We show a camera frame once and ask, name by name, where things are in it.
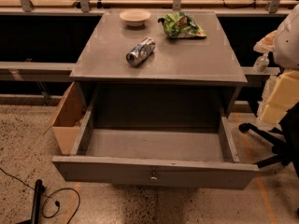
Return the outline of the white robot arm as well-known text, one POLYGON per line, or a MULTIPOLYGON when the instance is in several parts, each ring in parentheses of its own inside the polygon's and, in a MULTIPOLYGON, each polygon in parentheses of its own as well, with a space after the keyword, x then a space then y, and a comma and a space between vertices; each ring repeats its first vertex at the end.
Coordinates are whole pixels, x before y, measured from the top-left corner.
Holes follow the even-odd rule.
POLYGON ((258 115, 263 122, 277 125, 299 102, 299 5, 279 25, 273 56, 284 71, 266 81, 258 115))

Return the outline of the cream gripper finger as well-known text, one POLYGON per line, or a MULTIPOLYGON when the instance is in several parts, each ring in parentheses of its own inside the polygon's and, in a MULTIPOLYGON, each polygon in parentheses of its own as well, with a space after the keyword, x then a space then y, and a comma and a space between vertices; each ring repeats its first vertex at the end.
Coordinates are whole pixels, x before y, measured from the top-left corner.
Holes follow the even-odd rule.
POLYGON ((288 110, 299 102, 299 71, 288 70, 277 79, 268 104, 288 110))
POLYGON ((261 113, 261 121, 277 125, 284 118, 287 111, 274 105, 266 105, 261 113))

